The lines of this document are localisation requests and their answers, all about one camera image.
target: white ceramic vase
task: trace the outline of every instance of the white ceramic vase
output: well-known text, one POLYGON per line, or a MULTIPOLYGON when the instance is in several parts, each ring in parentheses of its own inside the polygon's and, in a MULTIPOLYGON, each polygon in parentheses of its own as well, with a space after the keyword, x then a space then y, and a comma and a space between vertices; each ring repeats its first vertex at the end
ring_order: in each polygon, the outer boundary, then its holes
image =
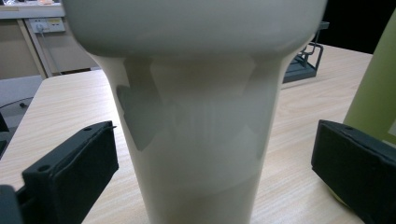
POLYGON ((151 223, 249 223, 285 71, 326 0, 67 0, 151 223))

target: table surface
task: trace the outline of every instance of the table surface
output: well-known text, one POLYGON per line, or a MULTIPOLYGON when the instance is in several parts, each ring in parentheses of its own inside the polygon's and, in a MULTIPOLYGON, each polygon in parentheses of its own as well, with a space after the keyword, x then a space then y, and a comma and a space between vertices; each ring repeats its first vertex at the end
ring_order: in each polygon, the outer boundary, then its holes
MULTIPOLYGON (((319 119, 342 122, 371 54, 325 46, 318 75, 283 84, 252 224, 362 223, 337 202, 310 164, 319 119)), ((149 223, 111 90, 101 70, 43 81, 0 160, 0 184, 91 124, 113 120, 120 169, 84 223, 149 223)))

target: green cylinder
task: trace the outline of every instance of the green cylinder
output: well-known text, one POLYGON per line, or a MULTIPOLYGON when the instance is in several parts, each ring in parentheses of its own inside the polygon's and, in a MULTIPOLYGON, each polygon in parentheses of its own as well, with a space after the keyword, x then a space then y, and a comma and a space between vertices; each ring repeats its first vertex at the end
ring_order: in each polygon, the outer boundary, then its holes
POLYGON ((396 147, 396 10, 376 46, 344 123, 396 147))

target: electrical outlet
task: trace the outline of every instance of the electrical outlet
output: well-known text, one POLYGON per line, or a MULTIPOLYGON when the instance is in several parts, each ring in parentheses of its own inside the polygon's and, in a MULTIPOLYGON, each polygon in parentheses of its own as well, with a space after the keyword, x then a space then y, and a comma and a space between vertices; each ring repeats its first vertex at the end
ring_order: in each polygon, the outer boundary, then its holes
POLYGON ((34 33, 47 33, 50 31, 47 19, 45 18, 33 18, 29 19, 29 22, 34 33))
POLYGON ((29 19, 34 33, 63 32, 62 18, 33 18, 29 19))
POLYGON ((47 25, 50 32, 64 31, 64 23, 62 22, 62 18, 47 18, 47 25))

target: light wood tabletop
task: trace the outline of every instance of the light wood tabletop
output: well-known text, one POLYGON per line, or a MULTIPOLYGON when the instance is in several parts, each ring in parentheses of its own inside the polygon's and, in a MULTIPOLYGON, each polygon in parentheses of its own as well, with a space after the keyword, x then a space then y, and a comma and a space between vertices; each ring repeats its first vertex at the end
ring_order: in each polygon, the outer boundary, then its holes
MULTIPOLYGON (((371 54, 325 46, 318 75, 282 85, 251 218, 263 223, 362 223, 312 171, 318 121, 342 122, 371 54)), ((0 160, 0 184, 19 189, 21 172, 80 129, 113 120, 120 169, 84 223, 149 223, 103 71, 43 81, 0 160)))

